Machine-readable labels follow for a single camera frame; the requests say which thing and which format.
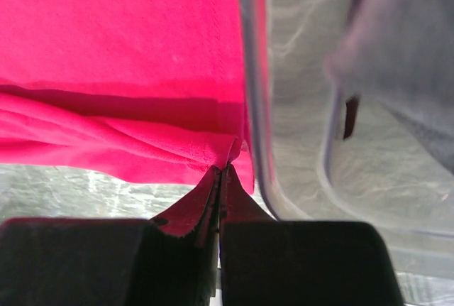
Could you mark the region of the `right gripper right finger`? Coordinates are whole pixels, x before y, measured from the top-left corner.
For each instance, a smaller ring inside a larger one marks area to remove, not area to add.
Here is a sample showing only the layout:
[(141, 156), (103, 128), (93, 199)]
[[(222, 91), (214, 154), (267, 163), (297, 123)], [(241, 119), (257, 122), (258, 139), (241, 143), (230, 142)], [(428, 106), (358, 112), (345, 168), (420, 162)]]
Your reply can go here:
[(220, 257), (225, 305), (403, 305), (382, 237), (370, 224), (277, 221), (221, 176)]

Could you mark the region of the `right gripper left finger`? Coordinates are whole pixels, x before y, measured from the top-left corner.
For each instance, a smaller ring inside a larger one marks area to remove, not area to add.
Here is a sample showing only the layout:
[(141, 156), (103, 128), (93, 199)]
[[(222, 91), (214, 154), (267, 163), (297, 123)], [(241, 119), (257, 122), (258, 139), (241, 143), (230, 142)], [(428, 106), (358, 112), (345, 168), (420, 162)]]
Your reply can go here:
[(2, 305), (208, 305), (221, 171), (151, 219), (15, 217), (1, 225)]

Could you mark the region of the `red t-shirt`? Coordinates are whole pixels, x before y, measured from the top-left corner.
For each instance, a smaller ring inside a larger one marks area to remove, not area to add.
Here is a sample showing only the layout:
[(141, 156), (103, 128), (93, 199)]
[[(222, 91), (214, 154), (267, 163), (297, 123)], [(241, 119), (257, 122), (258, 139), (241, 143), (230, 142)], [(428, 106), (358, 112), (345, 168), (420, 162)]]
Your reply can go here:
[(239, 0), (1, 0), (1, 162), (254, 190)]

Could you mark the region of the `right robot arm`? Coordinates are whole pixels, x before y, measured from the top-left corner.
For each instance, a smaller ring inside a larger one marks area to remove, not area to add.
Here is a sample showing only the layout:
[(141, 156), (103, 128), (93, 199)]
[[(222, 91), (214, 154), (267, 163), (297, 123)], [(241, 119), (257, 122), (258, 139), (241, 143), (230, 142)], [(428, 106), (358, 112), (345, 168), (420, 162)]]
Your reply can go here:
[(5, 218), (2, 305), (452, 305), (453, 0), (1, 0), (1, 162), (190, 186)]

